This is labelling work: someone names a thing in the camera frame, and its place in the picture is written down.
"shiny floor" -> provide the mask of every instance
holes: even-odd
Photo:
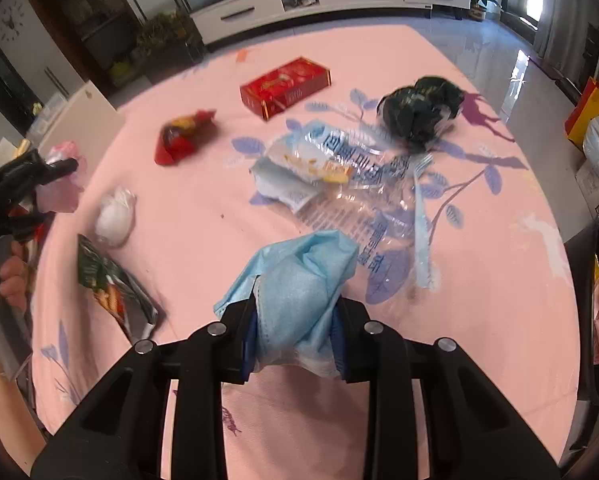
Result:
[[[575,181],[583,155],[564,137],[571,102],[530,60],[532,47],[499,22],[456,21],[450,16],[375,17],[314,23],[233,44],[212,54],[261,41],[333,27],[397,23],[414,28],[450,59],[510,129],[525,153],[553,210],[564,241],[592,216]],[[140,78],[111,98],[115,106],[150,87]]]

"red cigarette box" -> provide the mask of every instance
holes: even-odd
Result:
[[[240,95],[247,108],[267,121],[330,84],[329,69],[305,57],[298,57],[242,85]]]

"clock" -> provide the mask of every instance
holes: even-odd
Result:
[[[14,41],[19,35],[24,23],[23,3],[14,1],[11,5],[4,8],[0,16],[0,32],[2,33],[2,41]]]

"orange shopping bag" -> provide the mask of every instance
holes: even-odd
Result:
[[[599,82],[589,78],[577,107],[564,123],[568,139],[580,150],[582,149],[588,124],[598,116]]]

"human hand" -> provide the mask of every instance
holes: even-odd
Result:
[[[11,256],[0,268],[0,295],[6,299],[10,306],[26,310],[26,264],[22,260],[24,250],[22,246],[13,242]]]

